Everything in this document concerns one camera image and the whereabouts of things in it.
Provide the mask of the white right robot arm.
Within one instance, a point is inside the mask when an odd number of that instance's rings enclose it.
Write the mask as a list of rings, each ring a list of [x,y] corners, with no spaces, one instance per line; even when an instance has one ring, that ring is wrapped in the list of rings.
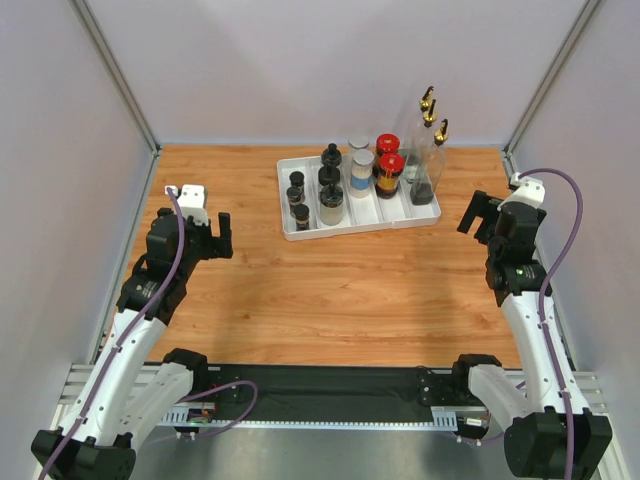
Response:
[[[500,362],[462,355],[450,381],[456,401],[478,400],[504,432],[511,473],[519,478],[589,479],[613,437],[609,420],[592,412],[563,352],[552,290],[535,259],[544,210],[475,191],[458,226],[481,221],[474,237],[486,246],[486,282],[512,330],[524,374],[518,389]]]

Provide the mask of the black-lid glass jar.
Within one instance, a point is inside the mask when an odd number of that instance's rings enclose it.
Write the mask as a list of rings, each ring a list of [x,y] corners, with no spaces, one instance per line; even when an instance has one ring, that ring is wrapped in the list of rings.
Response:
[[[337,185],[341,179],[340,169],[335,166],[323,165],[318,171],[317,179],[321,187]]]

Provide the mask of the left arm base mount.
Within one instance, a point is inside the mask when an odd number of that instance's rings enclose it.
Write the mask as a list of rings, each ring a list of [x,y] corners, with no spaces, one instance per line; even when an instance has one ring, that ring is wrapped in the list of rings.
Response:
[[[245,420],[257,403],[257,387],[246,366],[210,371],[203,387],[195,387],[189,400],[174,407],[171,426],[184,435],[216,435]]]

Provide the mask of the oil bottle with dark sauce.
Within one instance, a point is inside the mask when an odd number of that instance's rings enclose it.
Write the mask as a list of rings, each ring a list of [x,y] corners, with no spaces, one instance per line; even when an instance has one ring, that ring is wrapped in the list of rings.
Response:
[[[413,173],[409,175],[411,184],[410,200],[415,206],[429,204],[435,197],[436,187],[446,163],[444,145],[449,137],[449,121],[444,118],[437,129],[430,129],[422,136],[415,153]]]

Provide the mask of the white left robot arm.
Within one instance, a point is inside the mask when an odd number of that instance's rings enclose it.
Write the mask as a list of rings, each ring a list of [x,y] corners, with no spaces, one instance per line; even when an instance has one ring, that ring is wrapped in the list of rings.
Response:
[[[162,208],[146,235],[146,251],[116,303],[111,332],[73,407],[52,430],[37,432],[31,451],[43,479],[127,479],[138,450],[159,420],[183,399],[209,389],[205,355],[176,348],[134,394],[147,356],[187,294],[197,264],[233,255],[231,217],[214,234],[203,207]]]

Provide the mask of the black-knob lid glass jar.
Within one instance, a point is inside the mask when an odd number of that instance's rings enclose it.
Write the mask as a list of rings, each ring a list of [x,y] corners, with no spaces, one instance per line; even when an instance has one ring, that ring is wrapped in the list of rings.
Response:
[[[335,143],[329,143],[321,154],[321,163],[323,166],[337,168],[342,163],[342,152]]]

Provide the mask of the tall jar white beads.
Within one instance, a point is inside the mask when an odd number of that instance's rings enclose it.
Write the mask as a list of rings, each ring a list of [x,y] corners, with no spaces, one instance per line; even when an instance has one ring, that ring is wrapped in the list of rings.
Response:
[[[375,156],[370,150],[356,150],[351,160],[350,192],[355,198],[364,198],[370,193]]]

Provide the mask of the white-contents jar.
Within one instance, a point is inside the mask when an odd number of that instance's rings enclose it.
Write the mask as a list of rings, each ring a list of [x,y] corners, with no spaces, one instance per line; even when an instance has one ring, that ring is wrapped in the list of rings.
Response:
[[[359,150],[367,150],[370,146],[369,137],[367,135],[350,136],[347,141],[348,154],[353,156]]]

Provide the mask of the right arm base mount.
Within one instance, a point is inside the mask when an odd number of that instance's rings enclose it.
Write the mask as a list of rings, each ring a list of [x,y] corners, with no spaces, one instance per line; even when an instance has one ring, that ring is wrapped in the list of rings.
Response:
[[[418,368],[419,401],[429,407],[483,407],[469,388],[471,366],[456,361],[450,370]]]

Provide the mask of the small black-cap spice bottle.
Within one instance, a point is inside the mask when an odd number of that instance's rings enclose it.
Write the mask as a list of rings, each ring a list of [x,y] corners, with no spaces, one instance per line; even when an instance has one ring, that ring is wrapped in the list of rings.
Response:
[[[305,201],[304,190],[297,186],[290,186],[286,190],[286,198],[290,209],[301,205]]]

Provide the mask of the red-lid sauce jar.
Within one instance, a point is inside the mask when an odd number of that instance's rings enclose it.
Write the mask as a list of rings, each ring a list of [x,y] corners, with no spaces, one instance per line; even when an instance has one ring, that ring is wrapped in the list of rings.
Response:
[[[378,158],[386,154],[395,154],[399,148],[400,139],[393,133],[383,133],[376,139],[375,152]]]
[[[381,156],[375,185],[376,193],[380,198],[389,199],[397,193],[404,166],[405,160],[398,153],[387,153]]]

